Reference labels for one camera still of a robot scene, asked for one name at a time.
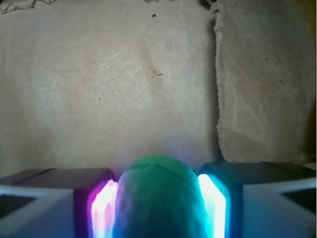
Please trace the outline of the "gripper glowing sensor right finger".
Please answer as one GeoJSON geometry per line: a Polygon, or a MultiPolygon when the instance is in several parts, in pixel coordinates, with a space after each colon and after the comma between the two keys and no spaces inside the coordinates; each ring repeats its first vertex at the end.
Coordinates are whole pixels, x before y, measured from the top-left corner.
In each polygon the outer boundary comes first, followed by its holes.
{"type": "Polygon", "coordinates": [[[210,238],[317,235],[313,169],[286,162],[207,162],[198,180],[210,238]]]}

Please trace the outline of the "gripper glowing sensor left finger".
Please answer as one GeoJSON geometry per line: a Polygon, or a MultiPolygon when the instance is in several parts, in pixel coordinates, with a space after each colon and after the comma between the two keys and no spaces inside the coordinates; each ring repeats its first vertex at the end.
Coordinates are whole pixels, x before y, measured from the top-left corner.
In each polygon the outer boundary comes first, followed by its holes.
{"type": "Polygon", "coordinates": [[[0,180],[3,238],[109,238],[117,182],[109,168],[30,169],[0,180]]]}

